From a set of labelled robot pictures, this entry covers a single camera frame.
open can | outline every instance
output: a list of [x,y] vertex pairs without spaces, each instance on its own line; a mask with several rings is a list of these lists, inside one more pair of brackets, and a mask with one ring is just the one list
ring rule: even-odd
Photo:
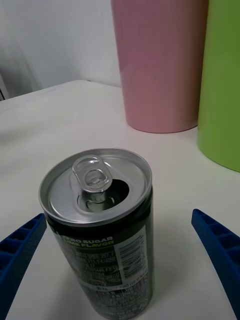
[[110,320],[142,313],[153,294],[148,163],[123,149],[83,151],[50,170],[39,199],[94,309]]

pink container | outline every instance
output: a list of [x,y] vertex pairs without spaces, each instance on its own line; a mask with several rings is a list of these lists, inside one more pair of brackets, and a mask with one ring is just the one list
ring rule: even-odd
[[197,125],[208,0],[111,0],[127,123]]

green cylinder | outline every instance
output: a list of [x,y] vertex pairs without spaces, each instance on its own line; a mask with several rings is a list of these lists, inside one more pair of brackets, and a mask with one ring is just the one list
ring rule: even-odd
[[240,172],[240,0],[209,0],[197,143]]

white table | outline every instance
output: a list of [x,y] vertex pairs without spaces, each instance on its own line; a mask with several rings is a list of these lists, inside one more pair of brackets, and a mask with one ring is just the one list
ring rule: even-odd
[[[151,134],[126,124],[120,88],[74,81],[0,102],[0,240],[41,212],[48,170],[82,150],[118,147],[153,172],[155,294],[140,320],[235,320],[191,226],[199,208],[240,234],[240,174],[207,159],[197,129]],[[48,228],[8,320],[100,320]]]

can label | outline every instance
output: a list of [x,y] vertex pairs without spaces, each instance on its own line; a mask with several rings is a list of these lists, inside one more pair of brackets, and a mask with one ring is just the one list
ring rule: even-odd
[[127,320],[146,308],[152,293],[145,225],[123,241],[111,235],[82,239],[55,234],[99,314]]

